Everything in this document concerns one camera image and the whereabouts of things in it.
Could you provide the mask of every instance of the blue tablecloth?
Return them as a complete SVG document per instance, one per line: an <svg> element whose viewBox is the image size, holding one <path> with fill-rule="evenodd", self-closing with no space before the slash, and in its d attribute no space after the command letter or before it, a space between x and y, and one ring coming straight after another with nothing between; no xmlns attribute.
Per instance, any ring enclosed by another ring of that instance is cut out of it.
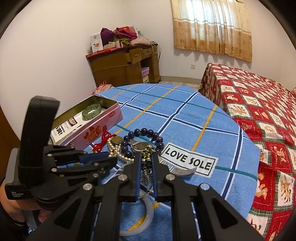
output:
<svg viewBox="0 0 296 241"><path fill-rule="evenodd" d="M218 157L210 178L195 174L185 178L185 181L193 185L209 183L243 217L247 217L257 186L260 150L222 109L187 86L127 85L99 95L114 99L121 105L123 120L110 129L110 133L123 137L128 131L145 127L160 133L165 145L171 142ZM119 161L104 182L111 179L121 165ZM122 240L172 240L170 203L155 203L153 196L152 193L150 198L155 214L151 225L140 235ZM145 207L140 201L123 203L120 229L137 226L144 215Z"/></svg>

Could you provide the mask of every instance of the pink box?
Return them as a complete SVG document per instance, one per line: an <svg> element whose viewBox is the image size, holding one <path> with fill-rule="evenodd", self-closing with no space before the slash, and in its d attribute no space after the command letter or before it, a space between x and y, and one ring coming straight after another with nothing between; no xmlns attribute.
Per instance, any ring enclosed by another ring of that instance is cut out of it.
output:
<svg viewBox="0 0 296 241"><path fill-rule="evenodd" d="M82 111L91 104L100 104L102 112L89 121L82 120ZM54 120L50 144L70 145L84 150L102 135L103 126L110 130L122 120L117 101L93 95L73 106Z"/></svg>
<svg viewBox="0 0 296 241"><path fill-rule="evenodd" d="M142 77L149 75L149 67L142 67Z"/></svg>

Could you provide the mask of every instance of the tiled floor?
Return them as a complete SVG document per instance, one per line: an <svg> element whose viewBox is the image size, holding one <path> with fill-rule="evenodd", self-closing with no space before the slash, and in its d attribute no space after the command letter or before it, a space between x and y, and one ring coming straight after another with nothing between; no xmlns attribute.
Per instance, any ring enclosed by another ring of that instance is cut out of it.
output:
<svg viewBox="0 0 296 241"><path fill-rule="evenodd" d="M181 83L181 82L160 81L158 83L159 84L171 84L171 85L184 85L184 86L191 87L192 89L195 89L196 91L198 91L198 89L200 87L200 85L197 85L197 84L189 84L189 83Z"/></svg>

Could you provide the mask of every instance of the dark blue bead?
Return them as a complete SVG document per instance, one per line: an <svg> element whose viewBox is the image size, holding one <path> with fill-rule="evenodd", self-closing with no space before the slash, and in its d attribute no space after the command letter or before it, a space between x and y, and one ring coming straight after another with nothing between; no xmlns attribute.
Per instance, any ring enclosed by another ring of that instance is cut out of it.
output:
<svg viewBox="0 0 296 241"><path fill-rule="evenodd" d="M146 134L147 134L147 129L146 128L143 128L141 130L141 136L146 136Z"/></svg>
<svg viewBox="0 0 296 241"><path fill-rule="evenodd" d="M130 158L132 153L130 151L127 151L125 154L124 154L126 157Z"/></svg>
<svg viewBox="0 0 296 241"><path fill-rule="evenodd" d="M128 133L128 136L129 136L131 139L134 139L134 137L135 137L135 133L134 133L133 131L130 131L130 132Z"/></svg>
<svg viewBox="0 0 296 241"><path fill-rule="evenodd" d="M152 140L156 140L156 138L159 136L159 134L157 132L154 132L152 135Z"/></svg>
<svg viewBox="0 0 296 241"><path fill-rule="evenodd" d="M140 129L135 129L135 136L139 137L141 135L141 130Z"/></svg>
<svg viewBox="0 0 296 241"><path fill-rule="evenodd" d="M129 140L130 140L129 136L124 136L123 139L127 142L129 142Z"/></svg>
<svg viewBox="0 0 296 241"><path fill-rule="evenodd" d="M164 145L162 142L158 142L158 144L157 144L157 148L163 150L164 147L165 147L165 145Z"/></svg>
<svg viewBox="0 0 296 241"><path fill-rule="evenodd" d="M160 155L161 154L161 149L156 148L155 151L156 151L157 155Z"/></svg>
<svg viewBox="0 0 296 241"><path fill-rule="evenodd" d="M146 136L147 136L148 138L151 138L152 135L153 135L153 133L154 133L153 130L148 130L147 133L146 133Z"/></svg>
<svg viewBox="0 0 296 241"><path fill-rule="evenodd" d="M122 146L121 147L121 152L122 153L126 153L128 151L128 147L127 146Z"/></svg>
<svg viewBox="0 0 296 241"><path fill-rule="evenodd" d="M128 145L128 142L127 141L122 141L121 142L121 146L127 146Z"/></svg>
<svg viewBox="0 0 296 241"><path fill-rule="evenodd" d="M163 142L163 138L162 137L156 137L156 141L157 142Z"/></svg>

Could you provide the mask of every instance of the human hand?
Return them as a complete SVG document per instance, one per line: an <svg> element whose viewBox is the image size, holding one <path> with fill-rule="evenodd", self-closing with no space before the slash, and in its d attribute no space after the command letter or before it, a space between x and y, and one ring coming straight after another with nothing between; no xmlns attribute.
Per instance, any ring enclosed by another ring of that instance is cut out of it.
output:
<svg viewBox="0 0 296 241"><path fill-rule="evenodd" d="M47 219L47 216L52 213L52 211L47 211L39 207L34 199L9 200L6 197L4 186L5 180L0 187L0 202L4 210L13 220L25 222L23 210L39 210L38 219L43 223Z"/></svg>

